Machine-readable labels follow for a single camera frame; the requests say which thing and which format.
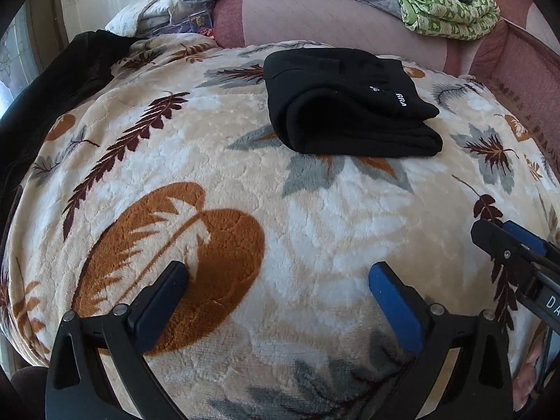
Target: gray leaf pattern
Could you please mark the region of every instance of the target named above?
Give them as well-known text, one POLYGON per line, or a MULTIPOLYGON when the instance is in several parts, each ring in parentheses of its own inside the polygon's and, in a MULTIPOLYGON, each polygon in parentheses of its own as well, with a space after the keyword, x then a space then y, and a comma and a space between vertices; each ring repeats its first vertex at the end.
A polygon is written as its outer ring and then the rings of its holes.
POLYGON ((258 85, 263 81, 263 63, 264 60, 254 60, 240 66, 208 70, 204 73, 208 80, 198 85, 197 88, 214 85, 222 88, 258 85))
POLYGON ((245 134, 228 146, 229 150, 242 150, 247 152, 256 148, 281 147, 282 142, 276 136, 272 125, 260 127, 245 134))
MULTIPOLYGON (((267 387, 250 387, 251 402, 211 400, 223 418, 231 420, 359 420, 379 409, 411 361, 387 345, 379 332, 370 337, 370 361, 359 365, 330 358, 328 374, 296 360, 293 376, 297 394, 267 387)), ((193 420, 215 420, 214 417, 193 420)))
MULTIPOLYGON (((266 125, 240 137, 229 145, 228 149, 249 151, 282 146, 272 125, 266 125)), ((343 171, 346 158, 344 156, 295 153, 287 166, 288 178, 284 183, 282 196, 286 197, 301 190, 317 191, 321 188, 330 188, 336 177, 343 171)), ((391 185, 414 193, 401 160, 359 157, 351 157, 351 159, 359 171, 371 179, 384 180, 391 185)))
POLYGON ((511 194, 515 181, 511 168, 512 160, 506 151, 513 150, 503 149, 499 134, 490 126, 485 131, 480 131, 476 126, 469 124, 469 129, 470 135, 450 136, 464 152, 478 160, 478 169, 485 184, 495 185, 499 180, 504 191, 511 194))
POLYGON ((352 158, 355 166, 362 174, 368 175, 373 180, 385 180, 391 185, 398 186, 409 193, 414 193, 401 160, 377 158, 377 165, 371 162, 373 160, 376 160, 376 158, 366 158, 365 160, 363 158, 352 158))
POLYGON ((548 236, 547 241, 552 243, 553 245, 560 246, 560 227, 558 227, 558 215, 556 214, 556 210, 554 206, 551 204, 548 213, 547 207, 544 205, 544 200, 542 196, 539 194, 540 204, 542 205, 542 211, 544 211, 544 215, 547 218, 548 224, 548 236))
POLYGON ((78 133, 72 137, 66 148, 58 152, 54 158, 50 155, 37 156, 35 163, 31 167, 30 180, 36 180, 37 186, 44 186, 52 178, 58 170, 62 162, 76 149, 81 143, 88 143, 99 147, 96 143, 88 140, 86 137, 86 126, 83 126, 78 133))
POLYGON ((470 83, 459 83, 453 85, 436 83, 432 87, 432 96, 439 106, 449 112, 455 113, 455 111, 449 107, 449 101, 452 99, 463 98, 469 93, 469 91, 479 94, 477 88, 470 83))
POLYGON ((330 47, 327 44, 322 44, 315 41, 287 41, 279 42, 276 44, 263 44, 261 46, 253 47, 252 49, 246 49, 244 52, 240 53, 239 56, 243 58, 248 58, 250 55, 263 52, 264 50, 271 49, 272 47, 283 47, 284 49, 301 49, 305 46, 325 46, 330 47))
POLYGON ((329 189, 342 172, 344 159, 343 156, 294 155, 289 160, 289 174, 282 196, 286 197, 301 190, 329 189))

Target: folded black fabric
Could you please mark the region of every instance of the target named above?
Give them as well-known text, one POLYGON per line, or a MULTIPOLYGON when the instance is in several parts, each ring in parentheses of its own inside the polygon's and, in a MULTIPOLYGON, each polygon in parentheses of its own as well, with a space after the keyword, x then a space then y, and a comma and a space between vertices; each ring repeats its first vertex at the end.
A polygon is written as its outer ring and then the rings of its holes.
POLYGON ((274 131, 308 154, 434 156, 443 142, 399 60, 355 49, 293 49, 264 61, 274 131))
POLYGON ((0 232, 55 120, 106 86, 113 79, 111 65, 126 56, 135 41, 103 30, 77 35, 1 117, 0 232))

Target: green patterned blanket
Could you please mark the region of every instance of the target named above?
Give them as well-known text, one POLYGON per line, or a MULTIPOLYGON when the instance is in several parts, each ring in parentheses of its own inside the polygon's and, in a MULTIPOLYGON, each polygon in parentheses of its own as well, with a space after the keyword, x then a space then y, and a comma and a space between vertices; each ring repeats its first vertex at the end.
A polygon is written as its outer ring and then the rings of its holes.
POLYGON ((487 35, 499 20, 494 0, 399 0, 405 26, 421 35, 472 41, 487 35))

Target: fleece blanket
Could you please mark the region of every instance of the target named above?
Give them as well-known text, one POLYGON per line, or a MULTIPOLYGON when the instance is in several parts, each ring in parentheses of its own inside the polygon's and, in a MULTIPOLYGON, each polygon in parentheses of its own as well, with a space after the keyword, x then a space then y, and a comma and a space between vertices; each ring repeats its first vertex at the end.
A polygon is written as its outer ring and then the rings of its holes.
POLYGON ((58 119, 0 277, 2 329, 29 362, 49 363, 65 311, 105 314, 181 260, 189 289, 146 360, 189 418, 362 418, 410 361, 368 289, 385 260, 453 313, 495 310, 515 371, 537 320, 469 231, 511 219, 558 242, 559 185, 531 134, 473 78, 404 63, 441 111, 427 121, 439 155, 292 152, 271 129, 262 65, 300 47, 324 46, 140 41, 58 119))

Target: orange leaf pattern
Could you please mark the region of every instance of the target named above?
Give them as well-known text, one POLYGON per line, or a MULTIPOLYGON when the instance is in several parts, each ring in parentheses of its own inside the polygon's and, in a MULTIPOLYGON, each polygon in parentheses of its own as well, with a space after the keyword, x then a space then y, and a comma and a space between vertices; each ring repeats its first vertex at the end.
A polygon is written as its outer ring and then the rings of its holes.
POLYGON ((531 172, 531 175, 533 176, 533 178, 535 180, 540 180, 543 176, 539 173, 540 170, 540 166, 537 164, 536 161, 531 161, 529 158, 527 158, 527 155, 525 154, 525 161, 527 162, 527 166, 529 169, 529 172, 531 172))
POLYGON ((62 137, 72 126, 76 124, 76 117, 74 117, 71 113, 66 113, 62 117, 60 117, 55 123, 52 129, 47 134, 45 138, 46 142, 52 142, 53 140, 57 140, 59 137, 62 137))
POLYGON ((161 271, 172 251, 188 268, 189 289, 151 354, 181 349, 214 331, 257 278, 264 256, 264 231, 243 211, 205 210, 204 197, 200 185, 183 182, 159 188, 133 203, 91 250, 72 309, 81 316, 107 313, 113 303, 130 299, 134 289, 137 292, 145 286, 145 277, 161 271), (147 239, 150 242, 139 245, 147 239), (173 252, 178 248, 184 250, 173 252), (149 252, 143 259, 147 262, 132 281, 122 282, 116 274, 135 264, 143 252, 149 252))
POLYGON ((507 124, 511 128, 511 132, 519 142, 523 142, 524 140, 531 139, 531 134, 527 129, 522 125, 522 123, 513 115, 505 115, 504 118, 506 119, 507 124))
POLYGON ((389 164, 389 161, 387 161, 385 158, 358 157, 357 160, 360 161, 360 163, 365 164, 366 166, 370 166, 379 169, 383 172, 386 172, 395 180, 397 179, 397 173, 395 172, 395 169, 392 168, 391 164, 389 164))
POLYGON ((403 69, 404 72, 407 73, 408 77, 412 77, 413 79, 422 79, 423 77, 426 77, 426 73, 422 71, 422 69, 411 68, 408 66, 405 66, 403 69))

